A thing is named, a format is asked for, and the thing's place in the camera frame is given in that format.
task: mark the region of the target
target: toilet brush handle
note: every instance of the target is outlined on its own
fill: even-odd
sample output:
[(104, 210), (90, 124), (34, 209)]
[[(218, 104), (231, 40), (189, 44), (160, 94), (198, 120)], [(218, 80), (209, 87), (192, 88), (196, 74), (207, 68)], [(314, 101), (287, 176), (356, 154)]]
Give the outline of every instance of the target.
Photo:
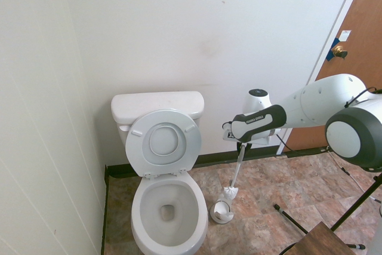
[(236, 178), (238, 176), (239, 169), (240, 169), (240, 166), (241, 166), (241, 162), (243, 161), (243, 158), (244, 158), (245, 146), (246, 146), (245, 143), (241, 144), (240, 154), (239, 154), (239, 157), (238, 157), (238, 163), (236, 164), (235, 176), (233, 177), (233, 180), (232, 180), (231, 186), (230, 186), (231, 188), (235, 184)]

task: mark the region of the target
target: black cable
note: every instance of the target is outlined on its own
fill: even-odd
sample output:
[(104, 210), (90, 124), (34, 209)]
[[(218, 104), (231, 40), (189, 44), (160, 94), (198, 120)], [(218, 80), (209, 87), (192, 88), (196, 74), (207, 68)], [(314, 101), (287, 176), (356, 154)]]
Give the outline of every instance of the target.
[(360, 97), (361, 95), (365, 94), (365, 93), (366, 93), (368, 90), (370, 90), (370, 89), (374, 89), (374, 92), (377, 92), (377, 88), (375, 88), (375, 87), (367, 88), (367, 89), (363, 90), (362, 92), (360, 92), (360, 93), (358, 94), (358, 96), (356, 96), (353, 100), (351, 100), (350, 102), (346, 102), (345, 107), (349, 107), (350, 104), (352, 104), (356, 99), (358, 99), (358, 97)]
[(232, 121), (229, 121), (229, 122), (225, 122), (223, 125), (221, 125), (221, 128), (224, 129), (224, 125), (225, 124), (232, 124)]
[[(340, 164), (334, 159), (334, 157), (331, 155), (331, 157), (332, 157), (332, 159), (334, 160), (334, 162), (338, 165), (338, 167), (344, 172), (344, 173), (346, 173), (348, 176), (350, 176), (351, 178), (352, 178), (352, 180), (354, 180), (355, 181), (355, 183), (358, 185), (358, 187), (363, 191), (363, 192), (365, 192), (364, 190), (363, 190), (363, 188), (359, 185), (359, 183), (357, 182), (357, 180), (344, 168), (344, 167), (342, 167), (342, 166), (340, 166)], [(377, 203), (379, 203), (379, 204), (382, 204), (382, 201), (380, 201), (379, 199), (377, 199), (377, 198), (374, 198), (374, 197), (372, 197), (372, 196), (369, 196), (369, 198), (371, 199), (371, 200), (374, 200), (375, 202), (377, 202)]]
[(284, 141), (279, 137), (278, 134), (277, 134), (276, 136), (279, 138), (279, 140), (283, 143), (283, 145), (284, 145), (287, 149), (289, 149), (291, 152), (295, 152), (295, 153), (297, 153), (297, 154), (299, 154), (299, 155), (320, 155), (320, 154), (325, 153), (325, 152), (327, 152), (327, 151), (329, 150), (329, 147), (327, 147), (326, 150), (323, 151), (323, 152), (316, 152), (316, 153), (302, 153), (302, 152), (297, 152), (296, 150), (293, 150), (293, 149), (291, 149), (289, 146), (287, 146), (287, 144), (284, 143)]

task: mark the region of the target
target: toilet tank lid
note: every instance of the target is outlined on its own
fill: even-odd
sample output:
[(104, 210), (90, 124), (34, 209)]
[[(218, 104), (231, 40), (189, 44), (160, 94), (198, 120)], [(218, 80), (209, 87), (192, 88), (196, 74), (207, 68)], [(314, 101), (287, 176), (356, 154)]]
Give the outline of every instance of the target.
[(179, 110), (198, 119), (203, 114), (204, 99), (199, 92), (187, 91), (123, 94), (112, 100), (113, 118), (118, 124), (132, 124), (140, 116), (159, 109)]

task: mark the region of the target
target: door knob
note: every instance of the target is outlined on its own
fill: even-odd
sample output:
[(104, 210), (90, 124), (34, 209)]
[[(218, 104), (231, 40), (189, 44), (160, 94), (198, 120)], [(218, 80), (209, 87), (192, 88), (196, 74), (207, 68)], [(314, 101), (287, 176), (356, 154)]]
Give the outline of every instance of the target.
[(334, 57), (341, 57), (342, 59), (345, 59), (345, 57), (347, 56), (347, 51), (343, 49), (344, 47), (342, 46), (334, 47), (332, 50)]

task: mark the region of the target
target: wooden door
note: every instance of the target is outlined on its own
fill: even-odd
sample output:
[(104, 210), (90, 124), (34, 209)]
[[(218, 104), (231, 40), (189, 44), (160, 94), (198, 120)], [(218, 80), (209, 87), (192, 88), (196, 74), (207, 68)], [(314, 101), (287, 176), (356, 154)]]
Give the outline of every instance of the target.
[[(316, 79), (349, 73), (366, 87), (382, 88), (382, 0), (354, 0), (337, 37), (342, 30), (352, 31), (346, 42), (339, 43), (348, 51), (346, 59), (325, 60)], [(326, 146), (325, 128), (295, 128), (286, 144), (292, 149)]]

